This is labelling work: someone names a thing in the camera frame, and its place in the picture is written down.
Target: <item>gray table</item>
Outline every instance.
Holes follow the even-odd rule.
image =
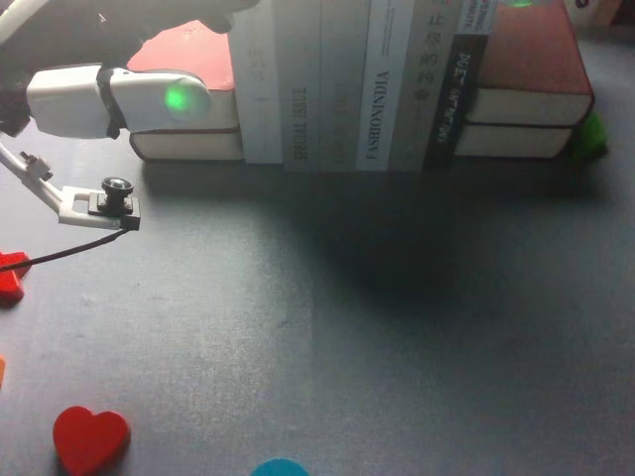
[[[635,474],[635,34],[582,52],[612,152],[584,174],[466,164],[417,178],[144,167],[33,128],[56,184],[138,184],[142,231],[34,268],[0,312],[0,474],[58,474],[73,405],[133,438],[113,474]],[[56,225],[0,171],[0,250]]]

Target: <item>heart-shaped block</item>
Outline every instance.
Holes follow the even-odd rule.
[[[123,455],[130,442],[130,426],[114,412],[93,415],[84,407],[71,407],[56,419],[53,441],[71,476],[90,476]]]

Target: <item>row of books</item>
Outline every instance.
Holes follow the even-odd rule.
[[[147,159],[301,172],[553,157],[593,101],[565,4],[496,3],[261,0],[228,43],[198,22],[164,32],[129,66],[196,73],[212,108],[131,143]]]

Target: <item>blue circle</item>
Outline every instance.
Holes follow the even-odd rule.
[[[289,459],[272,459],[258,466],[251,476],[309,476],[309,473]]]

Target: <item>green light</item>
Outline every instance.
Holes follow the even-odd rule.
[[[174,111],[187,111],[190,109],[190,98],[181,87],[169,87],[166,91],[166,106]]]

